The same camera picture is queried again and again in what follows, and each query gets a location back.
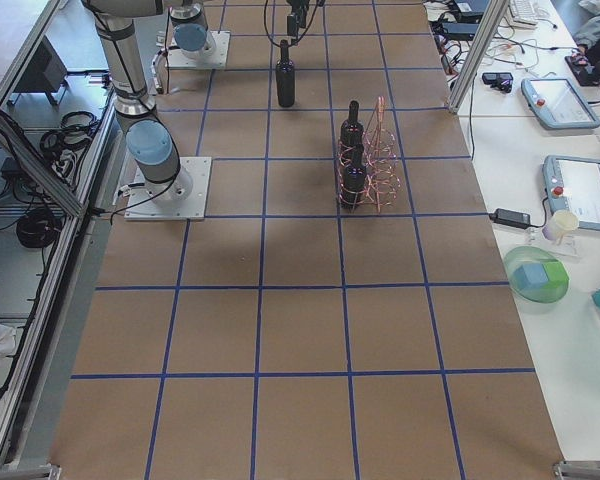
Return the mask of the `dark wine bottle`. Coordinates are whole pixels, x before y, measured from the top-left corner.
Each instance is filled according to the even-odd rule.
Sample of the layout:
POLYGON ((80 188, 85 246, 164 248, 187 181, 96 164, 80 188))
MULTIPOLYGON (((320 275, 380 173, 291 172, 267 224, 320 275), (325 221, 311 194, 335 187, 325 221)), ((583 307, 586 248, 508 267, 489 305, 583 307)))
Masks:
POLYGON ((280 42, 280 58, 275 68, 277 100, 283 108, 295 103, 295 65, 290 58, 289 47, 286 39, 280 42))

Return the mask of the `wine bottle in basket rear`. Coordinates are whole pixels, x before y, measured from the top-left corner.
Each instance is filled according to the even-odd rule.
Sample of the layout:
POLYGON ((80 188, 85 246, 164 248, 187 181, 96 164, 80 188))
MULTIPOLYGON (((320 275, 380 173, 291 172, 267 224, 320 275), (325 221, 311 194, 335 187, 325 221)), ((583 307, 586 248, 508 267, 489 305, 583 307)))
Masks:
POLYGON ((351 100, 348 107, 348 117, 340 128, 340 146, 344 151, 362 143, 364 126, 359 122, 359 102, 351 100))

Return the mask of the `wine bottle in basket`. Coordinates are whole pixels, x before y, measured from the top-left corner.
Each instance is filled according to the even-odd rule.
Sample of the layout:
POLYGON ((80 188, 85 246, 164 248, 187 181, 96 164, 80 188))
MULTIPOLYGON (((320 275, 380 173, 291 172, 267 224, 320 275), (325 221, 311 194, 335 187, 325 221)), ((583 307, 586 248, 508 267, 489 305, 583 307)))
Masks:
POLYGON ((361 201, 367 178, 364 146, 358 144, 347 152, 342 173, 341 204, 353 210, 361 201))
POLYGON ((348 107, 348 117, 340 128, 340 146, 344 151, 362 143, 364 126, 359 122, 359 102, 351 100, 348 107))

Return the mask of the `wine bottle in basket front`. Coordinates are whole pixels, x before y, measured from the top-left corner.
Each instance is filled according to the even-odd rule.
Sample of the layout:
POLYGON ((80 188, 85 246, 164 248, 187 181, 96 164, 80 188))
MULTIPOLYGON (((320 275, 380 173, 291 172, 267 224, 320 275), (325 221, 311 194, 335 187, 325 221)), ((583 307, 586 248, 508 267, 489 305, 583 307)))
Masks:
POLYGON ((347 152, 342 173, 341 204, 353 210, 361 201, 367 178, 364 146, 358 144, 347 152))

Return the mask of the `black control box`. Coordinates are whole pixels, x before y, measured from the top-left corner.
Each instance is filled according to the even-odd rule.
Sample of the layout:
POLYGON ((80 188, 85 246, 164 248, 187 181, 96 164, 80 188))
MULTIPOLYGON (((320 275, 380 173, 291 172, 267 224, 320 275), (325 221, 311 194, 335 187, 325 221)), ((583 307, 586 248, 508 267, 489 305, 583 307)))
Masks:
POLYGON ((68 70, 57 51, 44 36, 14 89, 14 95, 44 94, 51 105, 58 105, 68 86, 68 70))

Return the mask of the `far teach pendant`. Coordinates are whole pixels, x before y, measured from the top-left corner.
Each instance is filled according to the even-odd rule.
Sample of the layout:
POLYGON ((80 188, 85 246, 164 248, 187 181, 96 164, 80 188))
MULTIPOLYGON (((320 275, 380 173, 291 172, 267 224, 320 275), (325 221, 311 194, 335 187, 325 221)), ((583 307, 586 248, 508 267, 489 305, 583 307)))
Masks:
POLYGON ((530 110, 546 129, 600 127, 599 117, 568 78, 525 78, 520 88, 530 110))

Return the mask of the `teach pendant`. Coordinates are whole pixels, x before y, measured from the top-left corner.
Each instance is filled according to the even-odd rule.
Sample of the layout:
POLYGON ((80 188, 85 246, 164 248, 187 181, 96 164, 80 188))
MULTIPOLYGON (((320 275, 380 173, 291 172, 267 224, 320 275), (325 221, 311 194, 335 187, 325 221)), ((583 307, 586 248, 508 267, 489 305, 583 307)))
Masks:
POLYGON ((551 213, 570 211, 581 228, 600 231, 600 159, 549 155, 542 175, 551 213))
POLYGON ((599 117, 568 78, 525 78, 520 88, 530 110, 546 129, 600 127, 599 117))

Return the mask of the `black power adapter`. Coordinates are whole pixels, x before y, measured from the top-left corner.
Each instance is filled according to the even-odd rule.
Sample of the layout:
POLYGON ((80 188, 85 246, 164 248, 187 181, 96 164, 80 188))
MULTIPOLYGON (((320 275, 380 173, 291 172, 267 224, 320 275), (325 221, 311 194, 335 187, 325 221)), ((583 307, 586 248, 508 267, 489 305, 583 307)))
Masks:
POLYGON ((530 215, 524 212, 497 208, 489 214, 494 224, 526 230, 531 226, 530 215))

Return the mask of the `paper cup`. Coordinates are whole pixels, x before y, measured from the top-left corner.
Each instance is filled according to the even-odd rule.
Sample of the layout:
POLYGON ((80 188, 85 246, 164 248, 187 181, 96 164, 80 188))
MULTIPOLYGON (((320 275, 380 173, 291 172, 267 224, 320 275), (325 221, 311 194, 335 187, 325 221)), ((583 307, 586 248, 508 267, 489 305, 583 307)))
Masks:
POLYGON ((557 210, 547 220, 542 229, 543 236, 552 242, 559 242, 565 235, 579 228, 578 217, 569 210, 557 210))

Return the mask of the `near teach pendant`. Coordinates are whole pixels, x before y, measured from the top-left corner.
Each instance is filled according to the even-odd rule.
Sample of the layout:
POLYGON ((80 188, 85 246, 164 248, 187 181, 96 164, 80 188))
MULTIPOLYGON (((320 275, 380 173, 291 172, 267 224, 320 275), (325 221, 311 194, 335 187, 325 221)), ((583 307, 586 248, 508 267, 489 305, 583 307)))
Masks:
POLYGON ((581 228, 600 231, 600 159, 549 155, 542 175, 551 213, 570 211, 581 228))

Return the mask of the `blue foam cube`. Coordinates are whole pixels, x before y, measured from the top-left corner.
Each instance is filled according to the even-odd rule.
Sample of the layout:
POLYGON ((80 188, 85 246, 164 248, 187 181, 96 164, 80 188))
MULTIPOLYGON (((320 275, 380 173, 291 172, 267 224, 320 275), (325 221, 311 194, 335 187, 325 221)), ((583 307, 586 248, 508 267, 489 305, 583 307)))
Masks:
POLYGON ((538 290, 543 288, 546 276, 541 263, 520 265, 512 274, 511 284, 518 291, 538 290))

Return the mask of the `green glass bowl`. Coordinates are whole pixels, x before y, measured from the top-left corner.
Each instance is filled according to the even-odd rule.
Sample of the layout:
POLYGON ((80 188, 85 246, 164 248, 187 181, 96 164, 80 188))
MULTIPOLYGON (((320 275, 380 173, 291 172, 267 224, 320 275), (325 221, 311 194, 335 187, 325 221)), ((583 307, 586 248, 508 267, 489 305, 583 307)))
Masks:
POLYGON ((519 246, 503 258, 511 288, 536 303, 561 300, 569 288, 569 276, 563 265, 549 252, 533 246, 519 246))

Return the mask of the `green foam cube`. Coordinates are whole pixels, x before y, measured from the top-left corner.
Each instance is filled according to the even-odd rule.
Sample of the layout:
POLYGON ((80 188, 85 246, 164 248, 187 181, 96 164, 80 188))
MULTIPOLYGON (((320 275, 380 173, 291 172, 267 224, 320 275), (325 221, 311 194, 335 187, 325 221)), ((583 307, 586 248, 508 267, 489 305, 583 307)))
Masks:
POLYGON ((546 261, 541 266, 546 276, 546 281, 543 284, 544 289, 559 290, 568 287, 569 276, 559 260, 546 261))

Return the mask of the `aluminium frame post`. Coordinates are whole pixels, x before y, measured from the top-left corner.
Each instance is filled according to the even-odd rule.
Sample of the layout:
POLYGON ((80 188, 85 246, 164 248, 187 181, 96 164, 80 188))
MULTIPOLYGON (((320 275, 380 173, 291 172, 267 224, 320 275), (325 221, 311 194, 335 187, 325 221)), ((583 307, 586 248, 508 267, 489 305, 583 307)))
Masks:
POLYGON ((477 28, 476 35, 474 36, 461 71, 451 90, 448 99, 448 110, 451 113, 458 113, 466 94, 469 92, 477 74, 478 67, 496 33, 500 20, 504 16, 507 5, 507 0, 494 0, 489 2, 477 28))

